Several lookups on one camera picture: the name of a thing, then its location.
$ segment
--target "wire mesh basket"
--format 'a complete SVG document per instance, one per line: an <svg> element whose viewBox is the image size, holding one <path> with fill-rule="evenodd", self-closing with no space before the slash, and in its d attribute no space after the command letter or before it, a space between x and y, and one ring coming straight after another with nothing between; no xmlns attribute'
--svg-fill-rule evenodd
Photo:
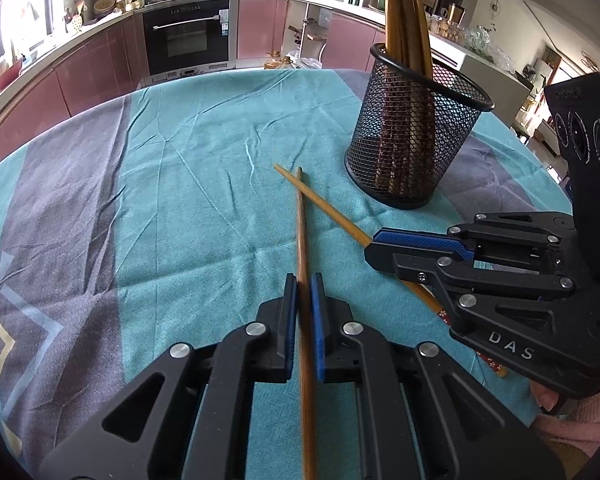
<svg viewBox="0 0 600 480"><path fill-rule="evenodd" d="M482 112L493 101L478 85L434 60L430 80L396 63L383 43L345 157L349 176L379 202L412 209L431 200Z"/></svg>

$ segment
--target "red bowl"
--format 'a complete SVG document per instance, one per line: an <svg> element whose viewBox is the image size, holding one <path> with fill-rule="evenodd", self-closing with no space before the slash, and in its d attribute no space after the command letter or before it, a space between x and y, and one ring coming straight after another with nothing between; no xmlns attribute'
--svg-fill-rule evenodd
<svg viewBox="0 0 600 480"><path fill-rule="evenodd" d="M11 83L16 81L20 75L20 69L22 68L22 58L17 60L7 70L0 74L0 92L7 88Z"/></svg>

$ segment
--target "table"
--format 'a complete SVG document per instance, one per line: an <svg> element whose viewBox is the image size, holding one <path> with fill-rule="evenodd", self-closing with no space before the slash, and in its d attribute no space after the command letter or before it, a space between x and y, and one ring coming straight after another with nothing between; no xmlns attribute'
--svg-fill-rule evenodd
<svg viewBox="0 0 600 480"><path fill-rule="evenodd" d="M308 183L372 235L444 232L477 212L561 210L538 160L483 114L429 204L388 208L344 168L367 74L278 70L197 76L87 110L0 163L0 426L33 473L171 344L220 341L294 272L295 190ZM526 424L527 380L494 375L410 291L364 262L308 206L311 268L327 294L398 343L439 343ZM257 384L248 478L301 477L298 368ZM318 390L320 477L356 478L350 385Z"/></svg>

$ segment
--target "oven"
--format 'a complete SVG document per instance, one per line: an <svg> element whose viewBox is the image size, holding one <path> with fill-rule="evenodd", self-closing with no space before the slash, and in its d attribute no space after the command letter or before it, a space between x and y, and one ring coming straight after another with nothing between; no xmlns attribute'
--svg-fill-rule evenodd
<svg viewBox="0 0 600 480"><path fill-rule="evenodd" d="M172 0L142 11L145 84L235 68L238 0Z"/></svg>

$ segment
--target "chopstick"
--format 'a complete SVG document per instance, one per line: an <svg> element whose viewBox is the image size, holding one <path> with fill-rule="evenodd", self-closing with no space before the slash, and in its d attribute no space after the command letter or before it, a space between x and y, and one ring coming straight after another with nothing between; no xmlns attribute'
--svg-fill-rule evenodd
<svg viewBox="0 0 600 480"><path fill-rule="evenodd" d="M302 168L296 176L302 182ZM302 439L302 479L316 480L315 453L315 366L312 338L312 304L309 285L309 254L304 219L304 197L296 197L296 250L298 254L298 325L300 327L300 425Z"/></svg>
<svg viewBox="0 0 600 480"><path fill-rule="evenodd" d="M275 170L285 177L291 184L293 184L302 194L304 194L311 202L317 205L328 217L330 217L336 224L342 227L355 241L357 241L363 247L368 246L372 239L369 235L367 235L362 229L360 229L357 225L355 225L351 220L349 220L346 216L344 216L340 211L338 211L334 206L332 206L329 202L323 199L320 195L318 195L313 189L311 189L307 184L298 180L291 173L289 173L285 168L282 168L279 164L274 164L273 167ZM404 282L400 280L403 285L409 287L409 290L413 292L422 302L429 307L429 310L434 314L437 314L446 324L448 324L448 320L446 320L446 310L442 308L442 306L438 303L436 298L434 298L431 293L422 285L411 282ZM496 363L493 359L481 354L480 352L476 352L481 359L483 359L489 368L491 368L498 377L504 377L507 375L507 369L499 363Z"/></svg>

